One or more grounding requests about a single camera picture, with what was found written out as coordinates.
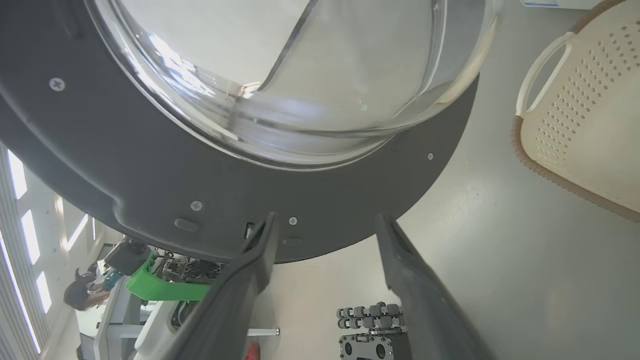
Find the laundry basket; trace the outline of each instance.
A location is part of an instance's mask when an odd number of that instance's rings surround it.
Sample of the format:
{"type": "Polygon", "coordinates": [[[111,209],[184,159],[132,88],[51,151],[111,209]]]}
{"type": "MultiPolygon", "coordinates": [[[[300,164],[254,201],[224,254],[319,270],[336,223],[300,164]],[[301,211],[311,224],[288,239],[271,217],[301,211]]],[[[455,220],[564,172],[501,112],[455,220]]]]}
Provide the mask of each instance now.
{"type": "Polygon", "coordinates": [[[535,173],[640,222],[640,0],[604,1],[534,62],[512,143],[535,173]],[[540,70],[557,67],[527,108],[540,70]]]}

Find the red object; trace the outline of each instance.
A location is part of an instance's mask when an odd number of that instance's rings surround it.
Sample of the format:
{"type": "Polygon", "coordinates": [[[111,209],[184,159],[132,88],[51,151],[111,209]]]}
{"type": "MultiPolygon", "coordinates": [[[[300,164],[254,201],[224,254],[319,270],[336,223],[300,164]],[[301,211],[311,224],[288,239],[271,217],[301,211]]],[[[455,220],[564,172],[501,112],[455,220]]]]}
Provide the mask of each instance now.
{"type": "Polygon", "coordinates": [[[247,350],[244,360],[260,360],[260,346],[257,342],[249,343],[249,350],[247,350]]]}

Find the gray floor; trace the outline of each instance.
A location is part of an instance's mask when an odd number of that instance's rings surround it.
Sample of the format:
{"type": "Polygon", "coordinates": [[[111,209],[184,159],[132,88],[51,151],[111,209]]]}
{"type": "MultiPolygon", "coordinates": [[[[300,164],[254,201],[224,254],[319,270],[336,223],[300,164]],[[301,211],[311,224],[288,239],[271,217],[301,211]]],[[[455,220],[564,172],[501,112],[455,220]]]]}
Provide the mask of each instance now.
{"type": "MultiPolygon", "coordinates": [[[[527,170],[509,142],[520,83],[584,12],[508,0],[448,167],[400,224],[499,359],[640,357],[640,225],[527,170]]],[[[394,300],[373,238],[278,265],[254,311],[264,360],[338,359],[338,307],[394,300]]]]}

